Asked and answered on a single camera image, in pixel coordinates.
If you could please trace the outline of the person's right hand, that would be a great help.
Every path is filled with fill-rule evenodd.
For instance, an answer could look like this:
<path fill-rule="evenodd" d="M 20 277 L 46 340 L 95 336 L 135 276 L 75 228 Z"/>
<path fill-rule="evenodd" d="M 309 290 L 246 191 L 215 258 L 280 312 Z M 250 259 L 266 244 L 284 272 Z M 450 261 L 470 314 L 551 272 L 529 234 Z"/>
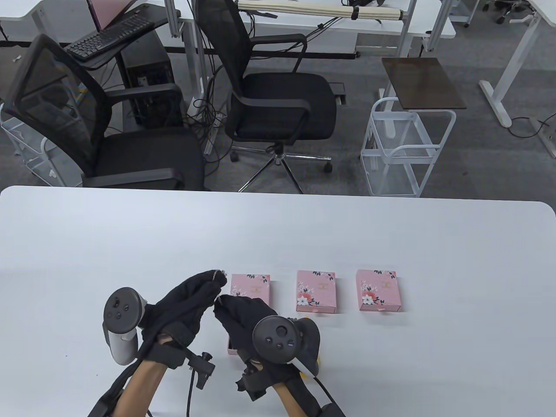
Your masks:
<path fill-rule="evenodd" d="M 222 295 L 215 302 L 214 314 L 228 332 L 231 346 L 245 363 L 245 375 L 262 372 L 271 385 L 300 379 L 300 372 L 290 364 L 273 364 L 262 359 L 253 343 L 256 325 L 268 316 L 277 314 L 260 298 Z"/>

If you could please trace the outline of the person's left hand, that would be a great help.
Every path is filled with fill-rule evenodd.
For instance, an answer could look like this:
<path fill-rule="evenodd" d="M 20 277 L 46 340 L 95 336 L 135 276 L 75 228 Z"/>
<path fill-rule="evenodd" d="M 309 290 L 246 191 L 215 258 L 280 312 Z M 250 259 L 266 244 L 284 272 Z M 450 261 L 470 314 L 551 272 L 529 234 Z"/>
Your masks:
<path fill-rule="evenodd" d="M 143 343 L 140 360 L 180 367 L 186 351 L 200 330 L 204 312 L 228 282 L 223 270 L 198 273 L 173 288 L 155 304 L 147 304 L 139 322 Z"/>

